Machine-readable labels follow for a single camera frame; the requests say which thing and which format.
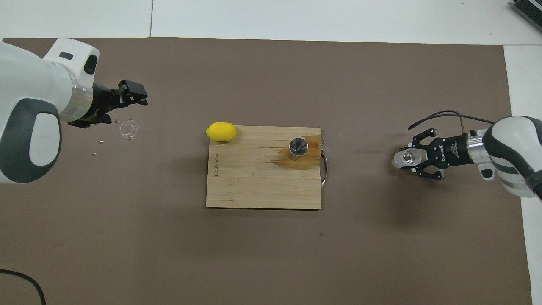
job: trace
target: lemon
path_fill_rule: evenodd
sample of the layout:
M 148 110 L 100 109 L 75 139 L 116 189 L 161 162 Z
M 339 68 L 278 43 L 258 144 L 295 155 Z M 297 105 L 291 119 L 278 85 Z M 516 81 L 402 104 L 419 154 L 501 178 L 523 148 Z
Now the lemon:
M 215 122 L 205 131 L 209 139 L 216 142 L 231 141 L 237 135 L 237 128 L 231 123 Z

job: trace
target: cutting board handle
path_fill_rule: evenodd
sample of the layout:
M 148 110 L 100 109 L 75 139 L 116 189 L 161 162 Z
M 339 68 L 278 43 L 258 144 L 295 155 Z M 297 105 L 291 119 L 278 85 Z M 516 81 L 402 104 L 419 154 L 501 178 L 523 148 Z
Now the cutting board handle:
M 324 155 L 323 148 L 321 149 L 321 151 L 322 151 L 322 154 L 320 155 L 320 157 L 324 159 L 324 177 L 322 178 L 322 187 L 324 187 L 324 183 L 326 183 L 326 179 L 327 179 L 327 157 L 326 155 Z

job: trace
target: brown paper surface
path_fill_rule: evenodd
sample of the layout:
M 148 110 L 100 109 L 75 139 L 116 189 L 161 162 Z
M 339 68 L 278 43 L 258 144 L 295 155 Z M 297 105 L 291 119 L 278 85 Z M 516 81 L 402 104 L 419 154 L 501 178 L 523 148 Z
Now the brown paper surface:
M 5 40 L 44 56 L 54 40 Z M 501 46 L 217 39 L 82 39 L 95 81 L 144 84 L 140 126 L 62 124 L 43 178 L 0 186 L 0 266 L 50 304 L 527 304 L 520 200 L 476 166 L 430 181 L 391 165 L 458 110 L 510 114 Z M 212 122 L 317 126 L 322 210 L 205 207 Z M 487 124 L 465 121 L 466 128 Z M 6 304 L 38 304 L 0 275 Z

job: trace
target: cable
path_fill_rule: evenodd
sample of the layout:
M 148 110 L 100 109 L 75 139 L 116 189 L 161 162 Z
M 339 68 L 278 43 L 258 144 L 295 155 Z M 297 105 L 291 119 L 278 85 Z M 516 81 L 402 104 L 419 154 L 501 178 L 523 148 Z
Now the cable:
M 22 274 L 22 273 L 19 273 L 19 272 L 15 272 L 15 271 L 11 271 L 11 270 L 6 270 L 6 269 L 0 269 L 0 274 L 1 273 L 8 274 L 8 275 L 14 275 L 14 276 L 20 277 L 22 279 L 26 279 L 27 281 L 32 283 L 32 285 L 34 285 L 34 287 L 36 288 L 37 293 L 40 295 L 41 305 L 46 305 L 45 304 L 45 295 L 43 294 L 43 290 L 41 290 L 40 285 L 33 278 L 29 277 L 28 275 L 25 275 L 25 274 Z
M 453 112 L 453 113 L 456 113 L 456 114 L 453 115 L 453 114 L 446 113 L 444 115 L 440 115 L 439 113 L 442 113 L 442 112 Z M 412 128 L 422 124 L 426 120 L 430 120 L 430 119 L 434 119 L 434 118 L 441 118 L 441 117 L 459 117 L 459 118 L 466 118 L 466 119 L 472 119 L 472 120 L 479 120 L 481 122 L 488 123 L 488 124 L 494 124 L 495 123 L 493 121 L 486 120 L 486 119 L 461 115 L 457 111 L 454 111 L 454 110 L 443 110 L 443 111 L 435 112 L 433 115 L 430 115 L 427 118 L 423 118 L 423 119 L 419 120 L 418 122 L 415 122 L 414 124 L 412 124 L 412 125 L 410 125 L 408 127 L 408 130 L 411 130 Z
M 451 113 L 455 113 L 457 115 L 461 115 L 459 112 L 457 112 L 455 110 L 441 110 L 441 111 L 433 113 L 430 116 L 427 116 L 426 119 L 432 119 L 435 115 L 438 115 L 438 114 L 443 113 L 443 112 L 451 112 Z M 463 118 L 462 117 L 459 117 L 459 123 L 461 124 L 461 133 L 464 134 L 465 133 L 465 127 L 463 126 Z

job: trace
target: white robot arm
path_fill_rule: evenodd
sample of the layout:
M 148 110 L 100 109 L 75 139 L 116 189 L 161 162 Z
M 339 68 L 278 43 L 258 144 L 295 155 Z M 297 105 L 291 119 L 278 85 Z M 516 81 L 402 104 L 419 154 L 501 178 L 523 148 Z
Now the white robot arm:
M 0 183 L 28 183 L 49 171 L 60 153 L 60 120 L 87 128 L 111 123 L 106 114 L 147 105 L 141 84 L 123 80 L 117 90 L 94 82 L 99 52 L 58 39 L 43 59 L 0 42 Z
M 421 144 L 427 137 L 434 140 L 428 145 Z M 484 180 L 493 180 L 497 174 L 510 193 L 542 199 L 542 122 L 531 117 L 511 116 L 488 129 L 471 130 L 449 138 L 439 138 L 437 130 L 430 128 L 414 136 L 408 147 L 401 148 L 393 163 L 420 177 L 435 180 L 444 179 L 444 170 L 448 167 L 476 164 Z M 426 172 L 424 169 L 430 166 L 438 170 Z

